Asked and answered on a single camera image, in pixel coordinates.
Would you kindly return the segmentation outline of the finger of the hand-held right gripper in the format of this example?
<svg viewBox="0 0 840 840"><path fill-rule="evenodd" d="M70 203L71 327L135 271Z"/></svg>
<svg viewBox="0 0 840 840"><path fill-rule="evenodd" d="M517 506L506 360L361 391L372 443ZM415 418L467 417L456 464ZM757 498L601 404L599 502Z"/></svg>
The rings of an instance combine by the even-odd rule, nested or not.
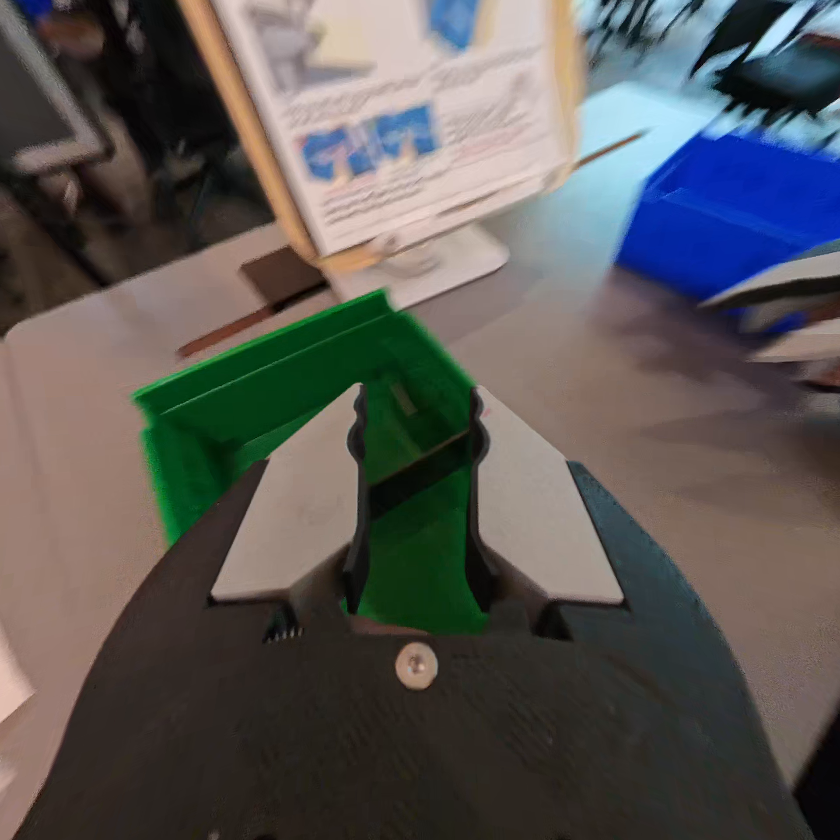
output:
<svg viewBox="0 0 840 840"><path fill-rule="evenodd" d="M815 322L774 339L750 356L753 363L782 364L839 358L839 322Z"/></svg>
<svg viewBox="0 0 840 840"><path fill-rule="evenodd" d="M839 292L839 240L810 248L702 301L700 308L721 311L774 301L818 298Z"/></svg>

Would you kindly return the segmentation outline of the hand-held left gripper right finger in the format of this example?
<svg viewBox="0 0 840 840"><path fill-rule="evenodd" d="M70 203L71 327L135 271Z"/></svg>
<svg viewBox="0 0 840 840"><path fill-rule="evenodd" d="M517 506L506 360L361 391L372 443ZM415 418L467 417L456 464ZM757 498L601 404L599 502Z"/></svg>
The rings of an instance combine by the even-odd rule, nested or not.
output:
<svg viewBox="0 0 840 840"><path fill-rule="evenodd" d="M469 395L469 457L465 573L484 613L624 603L570 461L483 386Z"/></svg>

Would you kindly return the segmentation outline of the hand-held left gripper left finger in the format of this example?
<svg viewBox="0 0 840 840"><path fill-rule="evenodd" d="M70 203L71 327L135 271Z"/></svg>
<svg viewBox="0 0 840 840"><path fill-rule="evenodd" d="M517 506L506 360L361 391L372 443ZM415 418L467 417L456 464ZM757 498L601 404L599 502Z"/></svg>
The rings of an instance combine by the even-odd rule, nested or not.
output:
<svg viewBox="0 0 840 840"><path fill-rule="evenodd" d="M331 594L359 611L371 567L367 396L352 384L268 457L210 591L215 602L279 600L301 616Z"/></svg>

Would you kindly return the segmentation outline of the green plastic bin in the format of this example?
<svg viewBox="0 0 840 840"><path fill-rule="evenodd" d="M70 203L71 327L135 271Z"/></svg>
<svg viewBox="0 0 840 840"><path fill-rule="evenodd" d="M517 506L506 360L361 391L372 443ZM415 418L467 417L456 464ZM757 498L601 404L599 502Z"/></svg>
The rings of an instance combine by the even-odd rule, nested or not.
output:
<svg viewBox="0 0 840 840"><path fill-rule="evenodd" d="M406 417L388 385L417 404ZM478 634L465 571L474 381L383 291L339 304L139 389L141 435L169 544L255 462L352 384L365 385L371 567L360 614L432 634Z"/></svg>

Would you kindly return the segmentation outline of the blue plastic bin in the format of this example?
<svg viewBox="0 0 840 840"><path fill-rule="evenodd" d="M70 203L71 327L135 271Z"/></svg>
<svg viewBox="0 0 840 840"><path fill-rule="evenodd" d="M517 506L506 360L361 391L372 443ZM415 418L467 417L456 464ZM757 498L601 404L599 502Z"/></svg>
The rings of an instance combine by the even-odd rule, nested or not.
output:
<svg viewBox="0 0 840 840"><path fill-rule="evenodd" d="M699 133L646 180L615 263L704 301L838 233L836 157Z"/></svg>

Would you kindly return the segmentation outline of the black office chair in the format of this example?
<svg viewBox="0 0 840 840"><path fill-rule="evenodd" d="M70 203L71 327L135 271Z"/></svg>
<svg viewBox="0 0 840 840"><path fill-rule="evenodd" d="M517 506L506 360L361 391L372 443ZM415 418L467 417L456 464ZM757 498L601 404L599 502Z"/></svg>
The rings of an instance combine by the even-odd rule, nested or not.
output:
<svg viewBox="0 0 840 840"><path fill-rule="evenodd" d="M806 115L814 120L838 101L838 2L805 2L805 11L781 41L759 56L762 39L798 2L737 1L723 15L689 70L738 54L716 72L712 87L728 98L728 110L762 112L770 125Z"/></svg>

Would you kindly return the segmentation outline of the printed instruction sheet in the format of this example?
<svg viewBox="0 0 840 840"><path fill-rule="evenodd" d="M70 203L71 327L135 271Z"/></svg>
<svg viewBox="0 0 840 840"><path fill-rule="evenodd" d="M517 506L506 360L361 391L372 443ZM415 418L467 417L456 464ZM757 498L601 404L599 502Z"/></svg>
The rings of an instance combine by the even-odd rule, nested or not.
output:
<svg viewBox="0 0 840 840"><path fill-rule="evenodd" d="M214 2L318 252L555 172L550 2Z"/></svg>

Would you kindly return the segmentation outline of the wooden display board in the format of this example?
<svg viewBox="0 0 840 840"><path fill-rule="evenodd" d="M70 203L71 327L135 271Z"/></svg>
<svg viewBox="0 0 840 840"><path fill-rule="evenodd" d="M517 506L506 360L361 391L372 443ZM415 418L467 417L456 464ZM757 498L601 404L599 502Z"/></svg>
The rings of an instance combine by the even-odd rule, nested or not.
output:
<svg viewBox="0 0 840 840"><path fill-rule="evenodd" d="M341 272L374 266L385 257L412 245L477 223L533 197L551 193L568 179L580 145L578 110L585 87L585 61L575 2L549 3L553 23L552 67L561 109L561 138L569 143L567 162L548 175L495 191L423 222L332 255L321 255L313 242L216 14L214 2L179 2L179 6L287 244L313 266L326 272Z"/></svg>

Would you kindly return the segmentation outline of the grey framed panel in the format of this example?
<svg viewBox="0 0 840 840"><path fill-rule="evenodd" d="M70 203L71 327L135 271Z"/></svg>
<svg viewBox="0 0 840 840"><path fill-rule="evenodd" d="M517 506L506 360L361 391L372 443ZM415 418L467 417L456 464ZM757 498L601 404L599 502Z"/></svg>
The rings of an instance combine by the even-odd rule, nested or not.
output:
<svg viewBox="0 0 840 840"><path fill-rule="evenodd" d="M1 2L1 157L17 174L54 174L108 161L98 116L56 65L15 2Z"/></svg>

